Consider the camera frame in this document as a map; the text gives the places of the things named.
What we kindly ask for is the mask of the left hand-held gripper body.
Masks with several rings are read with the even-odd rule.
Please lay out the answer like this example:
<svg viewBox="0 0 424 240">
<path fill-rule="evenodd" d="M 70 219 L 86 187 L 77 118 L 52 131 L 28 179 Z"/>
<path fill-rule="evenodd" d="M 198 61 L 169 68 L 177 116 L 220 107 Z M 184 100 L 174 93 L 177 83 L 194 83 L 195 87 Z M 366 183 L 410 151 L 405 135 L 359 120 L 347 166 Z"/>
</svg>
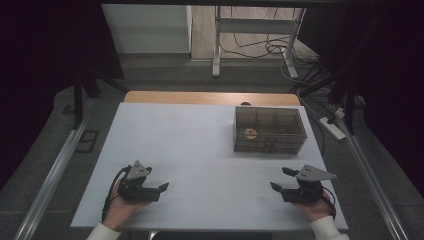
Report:
<svg viewBox="0 0 424 240">
<path fill-rule="evenodd" d="M 150 174 L 145 172 L 144 168 L 139 161 L 136 161 L 121 179 L 118 193 L 123 199 L 134 202 L 157 202 L 159 200 L 159 188 L 145 188 L 143 186 Z"/>
</svg>

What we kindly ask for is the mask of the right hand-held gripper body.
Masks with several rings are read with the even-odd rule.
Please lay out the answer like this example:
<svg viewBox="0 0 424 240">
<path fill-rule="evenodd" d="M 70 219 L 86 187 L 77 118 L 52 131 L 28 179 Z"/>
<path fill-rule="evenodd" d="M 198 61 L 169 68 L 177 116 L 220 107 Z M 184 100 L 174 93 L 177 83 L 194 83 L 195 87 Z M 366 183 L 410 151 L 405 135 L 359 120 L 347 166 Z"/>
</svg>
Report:
<svg viewBox="0 0 424 240">
<path fill-rule="evenodd" d="M 297 189 L 282 189 L 281 195 L 285 202 L 290 203 L 315 203 L 323 195 L 324 180 L 332 180 L 336 175 L 318 169 L 311 165 L 304 165 L 294 177 L 299 187 Z"/>
</svg>

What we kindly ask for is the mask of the clear brown drawer box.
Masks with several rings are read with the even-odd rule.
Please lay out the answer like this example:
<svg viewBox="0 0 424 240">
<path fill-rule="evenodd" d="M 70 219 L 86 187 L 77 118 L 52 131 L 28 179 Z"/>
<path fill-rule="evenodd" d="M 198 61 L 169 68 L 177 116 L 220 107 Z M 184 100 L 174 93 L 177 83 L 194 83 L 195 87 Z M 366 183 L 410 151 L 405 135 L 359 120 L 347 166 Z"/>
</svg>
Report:
<svg viewBox="0 0 424 240">
<path fill-rule="evenodd" d="M 257 131 L 247 139 L 246 129 Z M 307 139 L 300 111 L 290 108 L 236 106 L 233 121 L 235 152 L 297 154 Z"/>
</svg>

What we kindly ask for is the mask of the person's right hand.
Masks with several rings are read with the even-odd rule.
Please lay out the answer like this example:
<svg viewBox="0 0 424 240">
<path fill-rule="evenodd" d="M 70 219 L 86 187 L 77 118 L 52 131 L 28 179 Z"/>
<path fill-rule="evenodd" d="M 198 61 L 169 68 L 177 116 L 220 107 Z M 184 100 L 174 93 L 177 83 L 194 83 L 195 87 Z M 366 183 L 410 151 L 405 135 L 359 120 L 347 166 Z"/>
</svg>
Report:
<svg viewBox="0 0 424 240">
<path fill-rule="evenodd" d="M 329 205 L 329 202 L 330 200 L 328 195 L 323 194 L 321 199 L 315 203 L 294 203 L 294 206 L 297 207 L 300 211 L 302 211 L 310 222 L 314 222 L 321 218 L 332 215 L 332 208 Z"/>
</svg>

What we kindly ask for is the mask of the person's left hand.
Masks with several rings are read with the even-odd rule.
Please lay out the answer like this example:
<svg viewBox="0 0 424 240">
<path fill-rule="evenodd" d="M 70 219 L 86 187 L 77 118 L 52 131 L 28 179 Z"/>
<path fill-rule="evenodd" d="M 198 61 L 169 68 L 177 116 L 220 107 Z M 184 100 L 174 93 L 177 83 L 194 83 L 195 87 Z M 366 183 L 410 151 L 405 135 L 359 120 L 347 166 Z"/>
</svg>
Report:
<svg viewBox="0 0 424 240">
<path fill-rule="evenodd" d="M 114 231 L 119 231 L 120 227 L 126 223 L 138 209 L 149 205 L 149 202 L 126 201 L 118 194 L 118 187 L 119 184 L 116 184 L 110 195 L 111 202 L 106 216 L 102 220 L 104 226 Z"/>
</svg>

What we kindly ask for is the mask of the white table mat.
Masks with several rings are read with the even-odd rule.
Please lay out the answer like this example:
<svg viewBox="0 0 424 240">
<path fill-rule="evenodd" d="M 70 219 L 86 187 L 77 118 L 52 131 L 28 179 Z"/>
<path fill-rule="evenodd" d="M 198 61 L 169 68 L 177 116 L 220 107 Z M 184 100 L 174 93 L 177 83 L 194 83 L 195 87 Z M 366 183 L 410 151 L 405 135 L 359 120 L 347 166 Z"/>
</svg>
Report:
<svg viewBox="0 0 424 240">
<path fill-rule="evenodd" d="M 283 168 L 323 168 L 311 125 L 296 154 L 233 149 L 234 109 L 225 105 L 120 104 L 72 225 L 91 228 L 101 218 L 117 172 L 140 161 L 145 184 L 168 186 L 158 202 L 139 210 L 130 229 L 162 231 L 293 231 L 305 215 L 272 189 L 297 182 Z"/>
</svg>

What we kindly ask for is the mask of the white power strip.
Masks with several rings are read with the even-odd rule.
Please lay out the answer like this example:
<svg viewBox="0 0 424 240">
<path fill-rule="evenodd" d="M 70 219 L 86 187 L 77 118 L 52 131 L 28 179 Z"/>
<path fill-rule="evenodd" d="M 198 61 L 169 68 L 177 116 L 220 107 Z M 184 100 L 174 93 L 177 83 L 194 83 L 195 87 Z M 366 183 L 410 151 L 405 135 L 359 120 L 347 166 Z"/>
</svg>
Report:
<svg viewBox="0 0 424 240">
<path fill-rule="evenodd" d="M 336 140 L 343 140 L 346 138 L 346 135 L 336 125 L 329 123 L 327 117 L 321 118 L 319 122 Z"/>
</svg>

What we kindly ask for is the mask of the black metal stand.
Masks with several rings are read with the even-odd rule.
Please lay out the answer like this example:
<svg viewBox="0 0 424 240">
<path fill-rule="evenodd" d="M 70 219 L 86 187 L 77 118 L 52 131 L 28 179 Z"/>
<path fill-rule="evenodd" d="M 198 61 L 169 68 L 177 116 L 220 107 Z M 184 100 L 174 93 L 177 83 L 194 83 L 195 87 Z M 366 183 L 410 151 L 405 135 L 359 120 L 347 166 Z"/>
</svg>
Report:
<svg viewBox="0 0 424 240">
<path fill-rule="evenodd" d="M 332 88 L 327 96 L 330 104 L 340 103 L 344 101 L 345 106 L 345 126 L 350 135 L 354 135 L 353 114 L 354 114 L 354 97 L 355 97 L 355 76 L 347 67 L 343 67 L 330 76 L 311 82 L 310 80 L 296 80 L 296 84 L 289 90 L 290 93 L 298 94 L 300 97 L 306 97 L 311 93 L 332 84 Z"/>
<path fill-rule="evenodd" d="M 96 79 L 100 79 L 115 89 L 127 94 L 129 89 L 106 74 L 101 73 L 93 68 L 78 70 L 74 77 L 74 125 L 76 130 L 84 119 L 83 115 L 83 92 L 86 92 L 89 98 L 98 98 L 100 96 L 100 88 L 96 83 Z"/>
</svg>

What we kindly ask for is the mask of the wooden table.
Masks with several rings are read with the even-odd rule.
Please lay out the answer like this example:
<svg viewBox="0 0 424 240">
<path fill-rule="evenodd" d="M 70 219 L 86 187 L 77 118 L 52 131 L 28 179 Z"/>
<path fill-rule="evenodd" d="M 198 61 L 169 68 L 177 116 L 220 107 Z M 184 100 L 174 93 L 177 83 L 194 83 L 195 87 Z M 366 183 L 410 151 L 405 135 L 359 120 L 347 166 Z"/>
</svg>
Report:
<svg viewBox="0 0 424 240">
<path fill-rule="evenodd" d="M 124 98 L 124 102 L 212 105 L 241 105 L 244 102 L 248 102 L 253 106 L 300 105 L 299 98 L 294 94 L 177 91 L 129 91 Z"/>
</svg>

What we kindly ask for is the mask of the dark curtain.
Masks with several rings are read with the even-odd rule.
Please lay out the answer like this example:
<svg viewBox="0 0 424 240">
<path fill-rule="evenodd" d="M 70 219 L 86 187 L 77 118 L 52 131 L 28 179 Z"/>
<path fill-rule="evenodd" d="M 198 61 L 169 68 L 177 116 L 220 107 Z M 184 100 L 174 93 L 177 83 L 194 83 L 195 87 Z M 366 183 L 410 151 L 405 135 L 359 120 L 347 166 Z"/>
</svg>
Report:
<svg viewBox="0 0 424 240">
<path fill-rule="evenodd" d="M 122 79 L 102 0 L 0 0 L 0 190 L 55 95 L 79 78 Z"/>
<path fill-rule="evenodd" d="M 424 0 L 371 0 L 359 8 L 309 8 L 299 39 L 331 73 L 344 69 L 374 17 L 352 72 L 339 78 L 328 99 L 352 90 L 365 100 L 368 128 L 424 197 Z"/>
</svg>

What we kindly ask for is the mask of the white cabinet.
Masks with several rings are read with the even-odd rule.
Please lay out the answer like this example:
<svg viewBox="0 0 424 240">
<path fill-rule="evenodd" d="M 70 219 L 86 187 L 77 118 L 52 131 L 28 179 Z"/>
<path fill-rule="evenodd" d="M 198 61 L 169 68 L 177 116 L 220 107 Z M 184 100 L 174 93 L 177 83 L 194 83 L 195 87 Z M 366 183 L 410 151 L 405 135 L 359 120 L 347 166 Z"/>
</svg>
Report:
<svg viewBox="0 0 424 240">
<path fill-rule="evenodd" d="M 103 4 L 118 53 L 190 53 L 192 8 L 178 5 Z"/>
</svg>

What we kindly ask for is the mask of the aluminium floor rail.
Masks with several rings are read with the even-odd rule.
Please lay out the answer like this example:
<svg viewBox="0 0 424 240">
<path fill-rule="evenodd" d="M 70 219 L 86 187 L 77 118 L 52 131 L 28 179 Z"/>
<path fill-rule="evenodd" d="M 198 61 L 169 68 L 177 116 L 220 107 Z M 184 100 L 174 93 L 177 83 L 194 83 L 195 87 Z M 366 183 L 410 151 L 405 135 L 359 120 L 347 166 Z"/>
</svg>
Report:
<svg viewBox="0 0 424 240">
<path fill-rule="evenodd" d="M 370 190 L 374 202 L 376 203 L 377 207 L 381 212 L 381 216 L 385 221 L 393 240 L 410 240 L 408 234 L 406 233 L 403 227 L 403 224 L 400 221 L 398 214 L 395 211 L 395 208 L 393 207 L 388 196 L 382 189 L 378 178 L 372 170 L 368 159 L 365 156 L 355 136 L 350 133 L 344 123 L 344 120 L 340 117 L 339 114 L 335 114 L 335 122 L 346 136 L 346 143 L 355 161 L 357 162 L 358 168 L 361 171 L 364 181 L 366 182 Z"/>
<path fill-rule="evenodd" d="M 62 175 L 67 168 L 71 156 L 75 151 L 79 139 L 91 118 L 92 110 L 94 109 L 96 102 L 97 100 L 93 98 L 89 98 L 87 100 L 83 108 L 83 118 L 81 123 L 75 129 L 70 131 L 13 240 L 31 240 L 34 236 L 54 192 L 58 187 Z"/>
</svg>

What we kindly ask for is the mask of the white metal desk frame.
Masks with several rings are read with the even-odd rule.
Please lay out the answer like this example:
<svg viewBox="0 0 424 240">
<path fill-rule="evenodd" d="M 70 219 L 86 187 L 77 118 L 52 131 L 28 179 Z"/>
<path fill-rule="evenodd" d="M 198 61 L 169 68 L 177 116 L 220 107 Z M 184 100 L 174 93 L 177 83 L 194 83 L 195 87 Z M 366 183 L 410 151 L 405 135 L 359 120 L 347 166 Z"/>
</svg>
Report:
<svg viewBox="0 0 424 240">
<path fill-rule="evenodd" d="M 305 8 L 295 8 L 292 20 L 249 19 L 222 17 L 221 7 L 215 7 L 215 44 L 213 52 L 212 76 L 220 76 L 220 35 L 222 33 L 277 34 L 289 37 L 287 46 L 282 52 L 284 63 L 291 78 L 298 74 L 293 62 L 292 50 L 302 23 Z"/>
</svg>

